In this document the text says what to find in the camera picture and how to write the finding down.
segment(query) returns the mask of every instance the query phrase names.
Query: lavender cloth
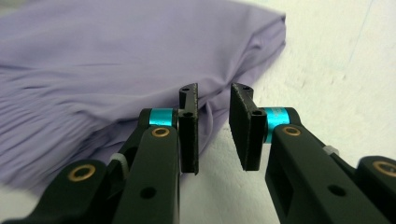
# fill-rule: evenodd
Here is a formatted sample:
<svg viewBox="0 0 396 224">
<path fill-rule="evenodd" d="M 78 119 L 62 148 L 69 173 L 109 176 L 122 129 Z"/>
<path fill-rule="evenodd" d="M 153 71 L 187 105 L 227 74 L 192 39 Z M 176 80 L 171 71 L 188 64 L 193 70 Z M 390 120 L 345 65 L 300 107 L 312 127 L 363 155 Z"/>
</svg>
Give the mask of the lavender cloth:
<svg viewBox="0 0 396 224">
<path fill-rule="evenodd" d="M 139 112 L 197 82 L 200 150 L 284 48 L 284 16 L 209 0 L 29 3 L 0 18 L 0 182 L 40 193 L 71 161 L 108 162 Z"/>
</svg>

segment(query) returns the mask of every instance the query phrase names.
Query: teal band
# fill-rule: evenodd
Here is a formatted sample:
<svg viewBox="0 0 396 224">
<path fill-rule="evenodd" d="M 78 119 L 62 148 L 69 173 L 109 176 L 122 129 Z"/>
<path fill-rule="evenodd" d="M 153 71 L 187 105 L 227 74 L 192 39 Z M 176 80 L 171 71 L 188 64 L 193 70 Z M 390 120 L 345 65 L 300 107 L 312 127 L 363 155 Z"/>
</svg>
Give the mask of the teal band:
<svg viewBox="0 0 396 224">
<path fill-rule="evenodd" d="M 279 124 L 289 124 L 289 114 L 283 107 L 265 107 L 268 121 L 268 134 L 265 143 L 271 143 L 274 128 Z"/>
<path fill-rule="evenodd" d="M 172 126 L 172 108 L 151 109 L 149 115 L 150 125 Z"/>
</svg>

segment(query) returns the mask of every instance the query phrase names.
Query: folded fabric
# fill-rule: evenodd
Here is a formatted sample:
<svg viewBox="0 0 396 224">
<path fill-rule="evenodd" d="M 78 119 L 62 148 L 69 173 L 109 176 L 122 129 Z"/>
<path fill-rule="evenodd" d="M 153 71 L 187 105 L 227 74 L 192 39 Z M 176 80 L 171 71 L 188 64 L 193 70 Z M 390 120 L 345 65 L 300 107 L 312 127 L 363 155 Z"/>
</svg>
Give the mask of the folded fabric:
<svg viewBox="0 0 396 224">
<path fill-rule="evenodd" d="M 197 82 L 200 150 L 284 48 L 284 16 L 210 0 L 28 3 L 0 18 L 0 182 L 41 193 L 68 163 L 108 162 L 143 108 Z"/>
</svg>

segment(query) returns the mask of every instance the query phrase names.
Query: brass screw hole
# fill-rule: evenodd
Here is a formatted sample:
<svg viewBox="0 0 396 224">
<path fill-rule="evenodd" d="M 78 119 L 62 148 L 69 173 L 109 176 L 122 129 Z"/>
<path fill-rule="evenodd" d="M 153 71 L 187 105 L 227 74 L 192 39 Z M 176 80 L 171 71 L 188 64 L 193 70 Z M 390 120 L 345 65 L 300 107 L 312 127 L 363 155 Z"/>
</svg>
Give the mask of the brass screw hole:
<svg viewBox="0 0 396 224">
<path fill-rule="evenodd" d="M 96 168 L 91 164 L 80 165 L 74 168 L 69 173 L 69 180 L 73 182 L 79 182 L 90 178 L 96 171 Z"/>
<path fill-rule="evenodd" d="M 373 162 L 374 168 L 384 175 L 396 177 L 396 165 L 387 161 Z"/>
<path fill-rule="evenodd" d="M 167 128 L 156 128 L 154 129 L 151 134 L 155 137 L 165 137 L 169 134 L 169 129 Z"/>
<path fill-rule="evenodd" d="M 298 136 L 298 135 L 301 134 L 301 131 L 300 131 L 300 130 L 298 130 L 298 129 L 296 129 L 296 128 L 293 128 L 293 127 L 284 127 L 284 128 L 282 129 L 282 131 L 283 131 L 284 133 L 288 134 L 288 135 L 291 135 L 291 136 Z"/>
</svg>

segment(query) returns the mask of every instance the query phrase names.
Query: purple fabric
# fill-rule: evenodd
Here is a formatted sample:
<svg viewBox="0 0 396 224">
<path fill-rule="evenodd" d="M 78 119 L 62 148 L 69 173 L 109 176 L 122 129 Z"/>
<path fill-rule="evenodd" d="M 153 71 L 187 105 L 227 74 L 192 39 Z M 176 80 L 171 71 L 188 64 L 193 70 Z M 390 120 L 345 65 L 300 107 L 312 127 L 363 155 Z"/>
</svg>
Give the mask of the purple fabric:
<svg viewBox="0 0 396 224">
<path fill-rule="evenodd" d="M 143 108 L 197 82 L 200 149 L 284 48 L 284 16 L 209 0 L 33 1 L 0 18 L 0 181 L 37 193 L 66 164 L 108 162 Z"/>
</svg>

